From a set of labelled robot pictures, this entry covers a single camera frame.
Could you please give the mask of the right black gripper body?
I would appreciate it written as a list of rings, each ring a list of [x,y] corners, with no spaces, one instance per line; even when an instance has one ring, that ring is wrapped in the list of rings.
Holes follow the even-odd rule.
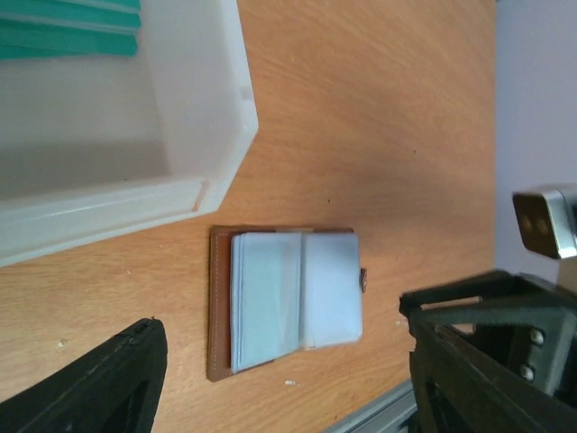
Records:
[[[569,406],[576,404],[576,322],[547,330],[474,327],[473,340],[480,350],[540,391]]]

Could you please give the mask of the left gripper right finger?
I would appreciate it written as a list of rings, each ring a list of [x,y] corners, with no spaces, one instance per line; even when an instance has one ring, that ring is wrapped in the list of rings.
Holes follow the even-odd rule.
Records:
[[[447,327],[417,321],[409,364],[424,432],[574,432],[576,409],[539,391]]]

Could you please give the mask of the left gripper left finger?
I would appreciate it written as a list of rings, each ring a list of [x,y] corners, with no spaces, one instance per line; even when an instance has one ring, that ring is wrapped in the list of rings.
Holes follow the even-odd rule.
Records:
[[[168,363],[165,328],[143,318],[1,403],[3,432],[150,432]]]

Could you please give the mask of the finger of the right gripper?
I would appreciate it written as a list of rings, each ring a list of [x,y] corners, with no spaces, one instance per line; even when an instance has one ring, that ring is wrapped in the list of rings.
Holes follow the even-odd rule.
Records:
[[[526,326],[547,330],[576,322],[576,296],[535,275],[494,270],[420,290],[405,292],[399,312],[414,327],[430,324]]]

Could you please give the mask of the brown leather card holder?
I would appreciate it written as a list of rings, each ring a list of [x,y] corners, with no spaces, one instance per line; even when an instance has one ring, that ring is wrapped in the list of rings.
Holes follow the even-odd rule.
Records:
[[[206,377],[362,338],[366,271],[349,227],[214,226]]]

